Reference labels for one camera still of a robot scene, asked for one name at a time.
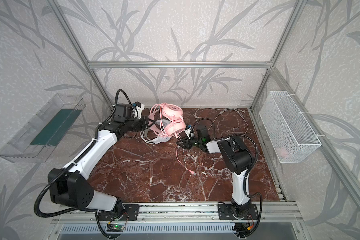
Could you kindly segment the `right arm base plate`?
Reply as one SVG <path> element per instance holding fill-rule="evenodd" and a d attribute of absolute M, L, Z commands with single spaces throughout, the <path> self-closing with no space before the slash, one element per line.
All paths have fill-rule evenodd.
<path fill-rule="evenodd" d="M 234 213 L 232 204 L 226 204 L 223 202 L 219 202 L 217 204 L 218 207 L 218 216 L 219 220 L 222 221 L 236 221 L 236 220 L 257 220 L 259 218 L 259 211 L 255 204 L 249 208 L 243 215 L 239 216 L 237 213 Z"/>

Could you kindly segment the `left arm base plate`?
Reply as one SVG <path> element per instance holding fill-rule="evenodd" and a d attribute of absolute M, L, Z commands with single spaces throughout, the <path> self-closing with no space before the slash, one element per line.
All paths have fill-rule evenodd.
<path fill-rule="evenodd" d="M 100 221 L 136 221 L 139 214 L 140 205 L 123 204 L 123 208 L 117 212 L 100 211 L 98 218 Z"/>

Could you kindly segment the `pink headphones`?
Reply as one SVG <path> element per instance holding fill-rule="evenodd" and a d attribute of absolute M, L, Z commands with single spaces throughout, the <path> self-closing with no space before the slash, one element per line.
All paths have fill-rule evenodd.
<path fill-rule="evenodd" d="M 149 128 L 160 137 L 180 137 L 186 129 L 183 110 L 177 105 L 161 103 L 150 109 L 149 121 L 153 125 Z"/>

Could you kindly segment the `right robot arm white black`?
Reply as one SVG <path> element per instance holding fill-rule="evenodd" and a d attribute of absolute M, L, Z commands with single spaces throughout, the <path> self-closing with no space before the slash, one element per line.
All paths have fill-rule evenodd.
<path fill-rule="evenodd" d="M 248 178 L 257 162 L 259 149 L 251 137 L 238 133 L 212 139 L 207 128 L 201 126 L 196 137 L 183 137 L 176 144 L 185 150 L 197 147 L 205 153 L 220 153 L 232 173 L 232 211 L 242 215 L 252 208 L 251 198 L 255 195 L 249 194 Z"/>

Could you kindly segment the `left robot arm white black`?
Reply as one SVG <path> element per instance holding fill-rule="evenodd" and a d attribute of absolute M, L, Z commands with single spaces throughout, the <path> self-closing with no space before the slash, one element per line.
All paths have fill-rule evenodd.
<path fill-rule="evenodd" d="M 61 169 L 52 169 L 48 184 L 36 198 L 34 213 L 41 218 L 51 218 L 72 211 L 108 212 L 121 217 L 125 207 L 121 199 L 94 190 L 88 178 L 105 153 L 128 132 L 140 132 L 149 128 L 147 116 L 142 115 L 145 105 L 115 104 L 109 118 L 96 127 L 92 141 Z M 50 193 L 51 201 L 67 209 L 44 213 L 40 209 L 42 198 Z"/>

